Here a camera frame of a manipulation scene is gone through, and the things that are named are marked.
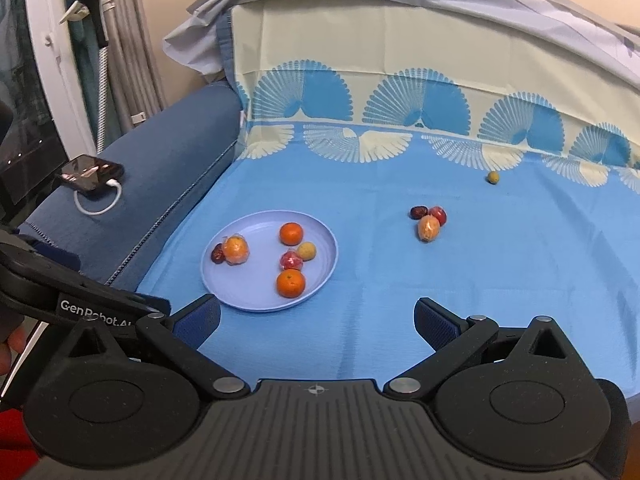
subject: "white door frame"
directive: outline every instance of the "white door frame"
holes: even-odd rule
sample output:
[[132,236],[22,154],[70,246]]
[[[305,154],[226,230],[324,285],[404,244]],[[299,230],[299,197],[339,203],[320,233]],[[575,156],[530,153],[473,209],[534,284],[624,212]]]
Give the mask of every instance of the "white door frame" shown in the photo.
[[68,25],[58,23],[65,0],[25,2],[40,81],[66,155],[95,155]]

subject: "triangular cutout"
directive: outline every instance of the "triangular cutout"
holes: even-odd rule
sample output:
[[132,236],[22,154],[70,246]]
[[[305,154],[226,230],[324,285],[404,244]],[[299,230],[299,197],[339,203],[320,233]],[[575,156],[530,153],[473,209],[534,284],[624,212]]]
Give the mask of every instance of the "triangular cutout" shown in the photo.
[[554,359],[565,359],[566,355],[562,351],[560,343],[554,337],[551,330],[545,330],[540,334],[536,344],[533,347],[533,355],[542,355],[544,357],[553,357]]
[[87,328],[78,338],[78,342],[69,354],[69,357],[84,357],[87,355],[103,354],[106,348],[95,333],[95,330]]

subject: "red fabric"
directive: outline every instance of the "red fabric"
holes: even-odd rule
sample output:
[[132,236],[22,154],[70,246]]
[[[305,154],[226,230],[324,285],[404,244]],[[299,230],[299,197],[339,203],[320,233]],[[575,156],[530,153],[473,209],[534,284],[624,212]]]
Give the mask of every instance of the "red fabric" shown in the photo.
[[0,480],[17,480],[36,462],[38,455],[22,423],[22,413],[0,413]]

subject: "blue sofa armrest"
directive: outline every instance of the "blue sofa armrest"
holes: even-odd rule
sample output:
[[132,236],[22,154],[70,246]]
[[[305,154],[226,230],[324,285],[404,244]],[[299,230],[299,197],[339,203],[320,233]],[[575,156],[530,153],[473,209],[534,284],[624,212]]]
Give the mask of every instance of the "blue sofa armrest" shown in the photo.
[[[77,254],[81,272],[135,290],[169,236],[233,161],[240,101],[226,82],[213,83],[115,141],[100,156],[125,168],[122,197],[89,217],[60,187],[20,226],[20,232]],[[98,211],[114,192],[89,202]]]

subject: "logo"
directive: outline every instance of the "logo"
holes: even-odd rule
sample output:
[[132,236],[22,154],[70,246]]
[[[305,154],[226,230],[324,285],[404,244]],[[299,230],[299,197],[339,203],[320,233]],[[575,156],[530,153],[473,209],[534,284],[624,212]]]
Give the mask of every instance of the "logo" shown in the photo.
[[328,388],[320,386],[320,384],[314,384],[312,387],[306,389],[311,395],[318,396],[328,391]]
[[128,326],[132,322],[136,322],[136,319],[131,319],[130,317],[127,319],[127,316],[122,313],[87,304],[70,296],[64,296],[63,294],[60,294],[58,298],[56,314],[72,320],[78,320],[82,316],[95,314],[108,326]]

